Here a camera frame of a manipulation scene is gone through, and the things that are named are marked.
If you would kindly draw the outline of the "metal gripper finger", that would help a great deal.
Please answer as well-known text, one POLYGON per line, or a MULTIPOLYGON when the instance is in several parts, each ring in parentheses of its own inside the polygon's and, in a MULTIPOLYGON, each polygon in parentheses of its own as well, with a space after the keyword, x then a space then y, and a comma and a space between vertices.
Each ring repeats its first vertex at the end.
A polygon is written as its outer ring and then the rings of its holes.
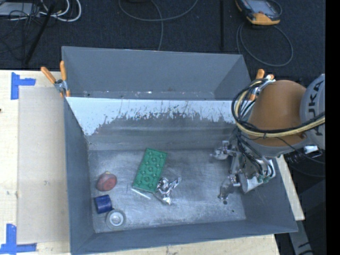
POLYGON ((218 198, 220 200, 226 200, 227 197, 233 193, 236 188, 239 188, 241 186, 240 181, 238 180, 237 175, 229 175, 227 176, 221 186, 220 186, 220 193, 218 195, 218 198))
POLYGON ((236 151, 227 140, 215 144, 210 157, 216 160, 226 160, 228 157, 236 157, 236 151))

